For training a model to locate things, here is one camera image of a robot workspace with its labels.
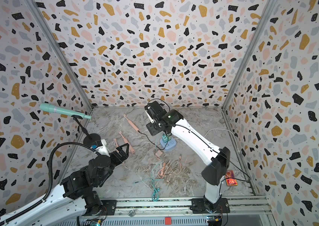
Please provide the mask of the green charger plug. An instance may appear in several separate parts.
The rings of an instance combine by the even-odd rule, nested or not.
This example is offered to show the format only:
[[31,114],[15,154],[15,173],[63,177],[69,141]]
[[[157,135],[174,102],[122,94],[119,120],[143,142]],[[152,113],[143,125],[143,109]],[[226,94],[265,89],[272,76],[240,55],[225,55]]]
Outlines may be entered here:
[[167,142],[170,140],[170,137],[167,136],[166,134],[162,134],[161,140],[162,140],[164,143],[167,143]]

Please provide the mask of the teal charger cube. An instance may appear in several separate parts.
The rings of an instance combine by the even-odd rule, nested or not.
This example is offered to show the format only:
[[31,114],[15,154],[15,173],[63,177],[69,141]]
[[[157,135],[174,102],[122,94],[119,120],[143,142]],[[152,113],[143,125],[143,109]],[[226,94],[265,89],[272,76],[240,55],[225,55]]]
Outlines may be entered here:
[[171,140],[171,136],[167,136],[166,134],[162,134],[162,136],[161,136],[162,143],[168,143],[170,140]]

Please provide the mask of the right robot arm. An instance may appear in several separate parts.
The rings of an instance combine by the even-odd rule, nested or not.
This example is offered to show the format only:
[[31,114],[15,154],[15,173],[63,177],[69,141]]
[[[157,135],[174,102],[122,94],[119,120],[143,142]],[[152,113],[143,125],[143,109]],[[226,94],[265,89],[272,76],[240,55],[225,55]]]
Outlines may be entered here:
[[206,182],[206,191],[202,199],[195,198],[191,201],[193,213],[217,213],[220,210],[228,212],[224,207],[228,202],[222,198],[221,188],[232,163],[230,150],[226,147],[220,148],[208,141],[175,109],[167,112],[157,101],[148,103],[144,109],[151,121],[146,127],[152,136],[160,132],[167,136],[176,136],[187,144],[206,165],[201,172]]

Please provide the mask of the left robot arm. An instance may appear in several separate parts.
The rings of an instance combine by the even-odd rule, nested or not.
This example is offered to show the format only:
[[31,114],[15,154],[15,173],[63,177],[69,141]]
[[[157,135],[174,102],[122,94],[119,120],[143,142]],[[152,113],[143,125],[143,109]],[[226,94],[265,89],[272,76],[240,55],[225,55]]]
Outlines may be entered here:
[[93,148],[74,142],[74,146],[95,153],[96,158],[55,186],[52,166],[54,155],[59,148],[69,145],[69,142],[59,144],[50,153],[47,192],[16,211],[0,214],[0,226],[53,226],[72,217],[100,214],[107,217],[114,214],[117,201],[101,201],[94,188],[102,187],[115,167],[127,160],[129,144],[125,143],[109,153],[105,145]]

